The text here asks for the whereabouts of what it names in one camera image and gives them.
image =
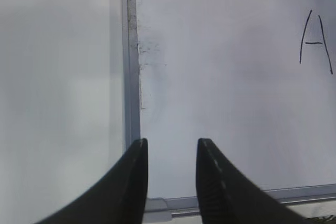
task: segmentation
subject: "whiteboard frame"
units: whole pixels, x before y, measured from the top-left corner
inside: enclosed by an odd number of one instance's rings
[[[136,11],[136,0],[122,0],[125,149],[134,140],[141,138],[141,92]],[[286,206],[336,200],[336,184],[274,189],[265,192]],[[170,221],[172,218],[199,214],[196,196],[147,199],[144,222]]]

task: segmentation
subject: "black marker writing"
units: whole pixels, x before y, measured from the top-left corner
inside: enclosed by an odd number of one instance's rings
[[[312,10],[309,11],[306,23],[305,23],[305,27],[303,29],[303,34],[302,34],[302,38],[301,38],[301,47],[300,47],[300,64],[302,63],[302,46],[303,46],[303,41],[305,39],[305,35],[306,35],[306,30],[307,30],[307,25],[311,16]],[[331,65],[331,60],[330,60],[330,56],[329,56],[329,52],[328,52],[328,48],[327,48],[327,43],[326,43],[326,38],[324,36],[324,29],[323,29],[323,23],[322,23],[322,18],[319,15],[319,21],[320,21],[320,26],[321,26],[321,32],[322,32],[322,39],[323,39],[323,43],[322,42],[305,42],[306,45],[324,45],[324,48],[326,50],[327,56],[328,56],[328,61],[329,61],[329,67],[330,67],[330,73],[333,74],[333,70],[332,70],[332,65]]]
[[[323,45],[322,42],[305,42],[305,44],[307,44],[307,45],[316,45],[316,44],[321,44],[321,45]]]
[[[301,48],[300,48],[300,64],[302,62],[302,46],[303,46],[303,39],[305,38],[305,33],[306,33],[306,29],[307,29],[307,25],[308,25],[308,21],[309,21],[309,18],[310,18],[310,15],[312,13],[313,10],[310,10],[309,12],[309,15],[308,15],[308,18],[306,20],[306,23],[305,23],[305,27],[303,29],[303,34],[302,34],[302,38],[301,38]]]
[[[326,49],[328,60],[329,60],[330,72],[331,72],[331,74],[333,74],[333,72],[332,72],[332,66],[331,66],[331,61],[330,61],[330,56],[329,56],[329,53],[328,53],[328,48],[327,48],[327,43],[326,43],[326,38],[324,37],[322,19],[321,19],[320,15],[319,15],[319,19],[320,19],[320,25],[321,25],[321,30],[322,30],[322,37],[323,37],[324,48]]]

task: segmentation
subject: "white surface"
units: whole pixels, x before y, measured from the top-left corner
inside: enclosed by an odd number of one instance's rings
[[[121,156],[121,32],[121,0],[0,0],[0,223],[46,217]]]
[[[336,183],[334,0],[137,0],[149,197],[195,192],[210,137],[263,189]]]

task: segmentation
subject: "black object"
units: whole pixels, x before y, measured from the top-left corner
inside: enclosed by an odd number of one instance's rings
[[[134,141],[87,192],[38,224],[141,224],[147,185],[148,144],[143,139]]]
[[[250,182],[210,139],[198,140],[196,189],[204,224],[310,223]]]

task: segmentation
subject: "gray wall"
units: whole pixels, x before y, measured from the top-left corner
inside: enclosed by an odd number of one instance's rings
[[[121,0],[0,0],[0,223],[93,185],[123,142]]]

